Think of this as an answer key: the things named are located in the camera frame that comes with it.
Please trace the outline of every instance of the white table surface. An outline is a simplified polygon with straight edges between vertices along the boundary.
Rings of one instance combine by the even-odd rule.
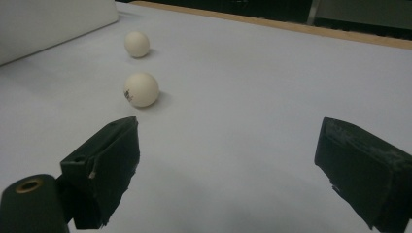
[[[315,166],[319,131],[334,117],[411,153],[412,50],[117,6],[119,22],[0,67],[1,190],[57,177],[137,116],[141,162],[99,232],[370,232]],[[151,40],[141,59],[123,48],[133,30]],[[141,110],[122,94],[137,72],[161,89]]]

